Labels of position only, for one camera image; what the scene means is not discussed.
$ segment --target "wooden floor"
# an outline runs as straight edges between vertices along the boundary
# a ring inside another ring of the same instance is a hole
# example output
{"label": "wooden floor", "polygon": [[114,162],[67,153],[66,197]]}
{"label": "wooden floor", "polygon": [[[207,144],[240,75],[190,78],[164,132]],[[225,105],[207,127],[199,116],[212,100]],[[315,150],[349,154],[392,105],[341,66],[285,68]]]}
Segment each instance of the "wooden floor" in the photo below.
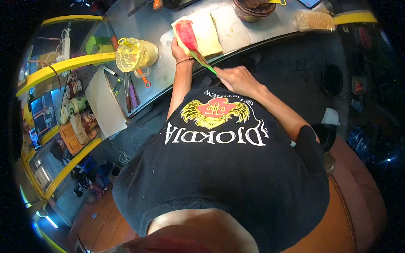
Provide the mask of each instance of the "wooden floor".
{"label": "wooden floor", "polygon": [[[92,218],[93,213],[97,214],[95,219]],[[77,234],[85,248],[91,252],[103,251],[139,237],[119,212],[111,189],[95,205],[84,207],[69,233],[71,252]]]}

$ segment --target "cable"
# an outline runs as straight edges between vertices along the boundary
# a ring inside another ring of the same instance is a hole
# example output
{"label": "cable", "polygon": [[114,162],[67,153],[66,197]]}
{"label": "cable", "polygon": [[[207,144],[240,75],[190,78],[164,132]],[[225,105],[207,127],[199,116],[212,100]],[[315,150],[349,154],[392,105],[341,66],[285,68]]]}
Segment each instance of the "cable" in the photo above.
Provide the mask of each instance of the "cable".
{"label": "cable", "polygon": [[70,37],[69,32],[70,32],[70,28],[68,28],[67,30],[66,30],[66,29],[63,29],[62,32],[60,33],[60,39],[59,39],[59,38],[37,37],[37,38],[41,38],[41,39],[58,40],[58,41],[59,41],[59,44],[58,44],[58,46],[56,47],[55,51],[50,52],[50,53],[48,54],[47,58],[45,59],[45,62],[47,62],[49,56],[50,56],[52,53],[54,53],[54,54],[56,55],[56,58],[58,58],[58,57],[60,56],[60,54],[58,53],[58,50],[59,50],[60,46],[64,43],[65,39]]}
{"label": "cable", "polygon": [[120,153],[120,155],[119,155],[119,157],[118,157],[118,161],[119,161],[120,163],[125,164],[125,163],[129,163],[129,162],[132,160],[132,157],[130,157],[129,155],[127,155],[127,154],[125,153],[125,151],[119,151],[119,150],[115,147],[114,143],[111,142],[111,144],[112,144],[112,145],[114,146],[114,148]]}
{"label": "cable", "polygon": [[44,40],[58,40],[58,41],[61,41],[60,38],[47,38],[47,37],[36,37],[36,38],[41,38],[41,39],[44,39]]}
{"label": "cable", "polygon": [[49,56],[51,55],[51,53],[54,53],[54,54],[56,54],[56,57],[58,57],[59,56],[59,54],[57,53],[57,52],[50,52],[49,54],[48,54],[48,56],[47,56],[47,58],[45,59],[45,61],[44,62],[47,62],[47,60],[48,60],[48,58],[49,58]]}
{"label": "cable", "polygon": [[53,70],[53,72],[55,73],[56,78],[58,79],[58,82],[59,82],[59,90],[62,90],[62,84],[61,84],[61,82],[60,82],[58,73],[56,72],[56,70],[55,70],[51,65],[49,65],[48,63],[43,62],[43,61],[41,61],[41,60],[30,60],[30,61],[28,61],[28,62],[40,62],[40,63],[45,64],[45,65],[47,65],[48,67],[50,67],[50,68]]}

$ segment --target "hair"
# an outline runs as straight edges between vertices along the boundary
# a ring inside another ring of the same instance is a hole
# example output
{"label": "hair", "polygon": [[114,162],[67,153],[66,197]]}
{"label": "hair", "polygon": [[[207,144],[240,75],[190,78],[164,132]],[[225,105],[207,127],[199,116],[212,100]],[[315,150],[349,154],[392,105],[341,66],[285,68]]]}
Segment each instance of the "hair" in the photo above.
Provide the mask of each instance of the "hair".
{"label": "hair", "polygon": [[60,161],[63,164],[63,152],[60,149],[60,145],[57,141],[53,142],[51,147],[49,148],[49,151],[51,152],[51,154],[53,155],[53,157],[55,157],[55,159],[57,159],[58,161]]}

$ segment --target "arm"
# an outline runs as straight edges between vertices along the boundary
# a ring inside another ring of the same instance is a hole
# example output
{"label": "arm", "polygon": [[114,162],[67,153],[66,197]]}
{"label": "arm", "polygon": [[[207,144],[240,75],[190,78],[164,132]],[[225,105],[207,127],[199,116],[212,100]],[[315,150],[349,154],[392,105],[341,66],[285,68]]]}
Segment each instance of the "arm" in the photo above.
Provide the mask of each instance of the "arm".
{"label": "arm", "polygon": [[179,107],[183,102],[184,96],[186,96],[191,89],[191,75],[193,72],[193,64],[195,62],[195,60],[188,60],[190,57],[187,56],[184,50],[177,44],[176,37],[174,37],[172,41],[172,54],[176,59],[177,65],[167,119],[169,119],[172,113],[177,107]]}
{"label": "arm", "polygon": [[310,126],[298,113],[271,93],[266,86],[260,84],[244,66],[224,70],[215,67],[215,70],[228,90],[256,100],[277,119],[294,142],[297,141],[301,128],[305,125]]}

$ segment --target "red sauce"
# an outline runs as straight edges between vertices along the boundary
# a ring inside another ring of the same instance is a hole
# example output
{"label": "red sauce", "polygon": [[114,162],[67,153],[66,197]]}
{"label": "red sauce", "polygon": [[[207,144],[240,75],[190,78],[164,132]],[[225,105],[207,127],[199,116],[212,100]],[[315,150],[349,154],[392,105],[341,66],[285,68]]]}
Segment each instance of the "red sauce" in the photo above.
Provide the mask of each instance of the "red sauce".
{"label": "red sauce", "polygon": [[177,35],[183,44],[190,50],[197,51],[197,40],[190,20],[180,20],[175,25]]}

